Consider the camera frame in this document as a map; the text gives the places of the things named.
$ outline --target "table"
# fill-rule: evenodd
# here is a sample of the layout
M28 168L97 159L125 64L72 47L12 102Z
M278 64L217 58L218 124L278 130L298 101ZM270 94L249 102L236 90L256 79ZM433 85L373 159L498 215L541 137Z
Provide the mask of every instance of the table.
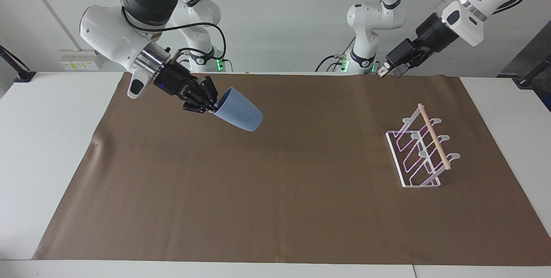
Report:
M0 261L0 276L551 276L551 267L22 261L32 257L120 77L120 72L43 72L31 83L14 84L0 99L0 259L12 260ZM551 114L533 92L518 90L511 80L462 82L551 235Z

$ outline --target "brown mat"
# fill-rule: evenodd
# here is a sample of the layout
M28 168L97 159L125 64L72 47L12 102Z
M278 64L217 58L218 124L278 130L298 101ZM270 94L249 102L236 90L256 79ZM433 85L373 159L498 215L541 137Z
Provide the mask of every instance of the brown mat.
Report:
M215 75L255 133L124 76L36 259L551 266L551 239L457 78ZM459 152L402 188L384 133L422 102Z

